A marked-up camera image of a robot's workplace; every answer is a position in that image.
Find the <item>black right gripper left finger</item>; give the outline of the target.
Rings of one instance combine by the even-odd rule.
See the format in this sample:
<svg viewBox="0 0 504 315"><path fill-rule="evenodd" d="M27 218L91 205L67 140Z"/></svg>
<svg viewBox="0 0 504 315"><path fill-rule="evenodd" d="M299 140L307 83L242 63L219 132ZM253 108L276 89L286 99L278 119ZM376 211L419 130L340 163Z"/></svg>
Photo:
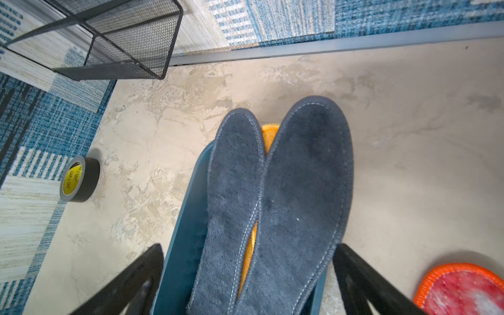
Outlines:
<svg viewBox="0 0 504 315"><path fill-rule="evenodd" d="M149 247L73 314L150 314L164 267L160 244Z"/></svg>

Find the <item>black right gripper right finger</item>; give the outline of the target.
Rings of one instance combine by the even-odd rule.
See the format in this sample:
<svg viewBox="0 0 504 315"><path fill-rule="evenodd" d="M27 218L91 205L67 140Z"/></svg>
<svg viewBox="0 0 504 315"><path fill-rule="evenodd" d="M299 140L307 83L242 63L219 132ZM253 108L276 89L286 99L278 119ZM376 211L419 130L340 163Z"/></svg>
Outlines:
<svg viewBox="0 0 504 315"><path fill-rule="evenodd" d="M333 267L347 314L424 314L346 244L339 244Z"/></svg>

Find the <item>dark grey felt insole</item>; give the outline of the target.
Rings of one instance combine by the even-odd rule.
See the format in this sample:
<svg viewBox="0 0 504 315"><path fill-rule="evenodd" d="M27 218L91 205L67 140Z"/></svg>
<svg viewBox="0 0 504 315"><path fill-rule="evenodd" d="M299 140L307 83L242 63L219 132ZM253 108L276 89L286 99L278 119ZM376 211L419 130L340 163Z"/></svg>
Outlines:
<svg viewBox="0 0 504 315"><path fill-rule="evenodd" d="M353 199L347 119L305 97L283 119L261 182L255 254L235 314L300 314L341 242Z"/></svg>

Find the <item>orange fleece insole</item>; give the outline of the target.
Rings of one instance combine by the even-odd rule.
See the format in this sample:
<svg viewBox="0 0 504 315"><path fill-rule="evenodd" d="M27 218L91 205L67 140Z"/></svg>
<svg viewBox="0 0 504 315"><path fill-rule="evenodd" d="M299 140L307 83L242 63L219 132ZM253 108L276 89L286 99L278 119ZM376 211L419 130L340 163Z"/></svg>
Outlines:
<svg viewBox="0 0 504 315"><path fill-rule="evenodd" d="M270 148L273 144L274 138L275 138L279 128L280 128L279 124L273 124L273 123L267 124L267 125L264 125L261 127L262 134L263 134L263 140L265 143L266 154L269 153ZM253 227L253 230L252 230L251 235L249 237L247 248L245 251L238 295L240 295L242 292L242 289L245 284L245 280L247 278L247 275L248 275L248 272L249 272L249 269L251 266L251 260L252 260L253 252L255 249L256 237L257 237L257 223L254 224L254 227Z"/></svg>

